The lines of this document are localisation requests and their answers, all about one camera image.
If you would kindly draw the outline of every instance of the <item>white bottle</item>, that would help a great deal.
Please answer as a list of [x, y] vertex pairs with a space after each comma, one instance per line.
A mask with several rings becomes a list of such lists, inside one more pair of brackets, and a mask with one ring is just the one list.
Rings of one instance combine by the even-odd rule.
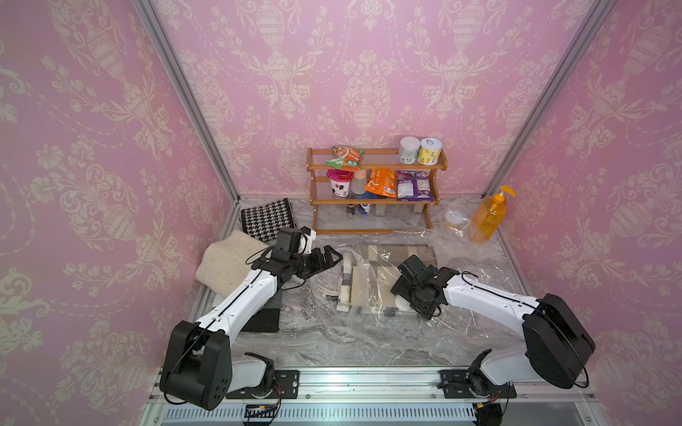
[[367, 170], [360, 170], [353, 173], [353, 180], [351, 181], [351, 191], [355, 195], [362, 195], [367, 192], [365, 186], [367, 185]]

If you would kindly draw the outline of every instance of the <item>cloth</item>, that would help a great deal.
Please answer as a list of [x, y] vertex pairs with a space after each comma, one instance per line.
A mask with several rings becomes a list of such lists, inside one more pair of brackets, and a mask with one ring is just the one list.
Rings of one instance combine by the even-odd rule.
[[282, 228], [296, 228], [288, 198], [241, 211], [241, 230], [255, 239], [274, 240]]
[[[267, 244], [249, 237], [240, 230], [235, 230], [227, 239], [213, 243], [206, 249], [195, 276], [197, 281], [216, 292], [214, 306], [235, 291], [246, 274], [251, 271], [251, 265], [244, 264], [246, 259], [265, 248]], [[249, 319], [242, 331], [256, 333], [279, 331], [281, 302], [282, 295], [280, 292], [275, 293], [263, 308]]]
[[398, 265], [416, 254], [427, 266], [436, 265], [436, 254], [427, 245], [371, 245], [361, 244], [359, 254], [370, 263], [370, 270], [353, 267], [351, 306], [367, 307], [372, 313], [381, 311], [395, 315], [396, 297], [391, 288], [400, 278]]

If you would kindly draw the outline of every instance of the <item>green snack bag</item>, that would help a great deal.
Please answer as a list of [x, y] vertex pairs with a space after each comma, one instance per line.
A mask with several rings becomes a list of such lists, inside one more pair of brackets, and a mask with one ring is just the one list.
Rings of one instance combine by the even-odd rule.
[[357, 151], [343, 145], [337, 145], [332, 147], [332, 149], [334, 151], [334, 158], [327, 160], [328, 166], [349, 172], [360, 171], [360, 157], [362, 157], [365, 151]]

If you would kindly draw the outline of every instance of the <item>houndstooth cloth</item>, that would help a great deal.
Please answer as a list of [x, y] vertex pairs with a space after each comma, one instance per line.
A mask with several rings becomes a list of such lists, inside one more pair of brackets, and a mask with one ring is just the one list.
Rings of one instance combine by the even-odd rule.
[[241, 211], [241, 229], [262, 242], [277, 238], [282, 228], [296, 228], [288, 198]]

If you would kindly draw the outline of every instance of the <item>pink damask wallpaper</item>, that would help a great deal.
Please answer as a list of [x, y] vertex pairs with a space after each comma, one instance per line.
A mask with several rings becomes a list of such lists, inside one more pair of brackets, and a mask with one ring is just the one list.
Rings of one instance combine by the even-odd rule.
[[0, 1], [0, 424], [136, 425], [228, 200], [129, 1]]
[[480, 193], [591, 0], [153, 0], [240, 194], [307, 194], [306, 149], [435, 136]]
[[509, 177], [503, 229], [536, 294], [597, 342], [612, 426], [679, 424], [682, 1], [618, 1]]

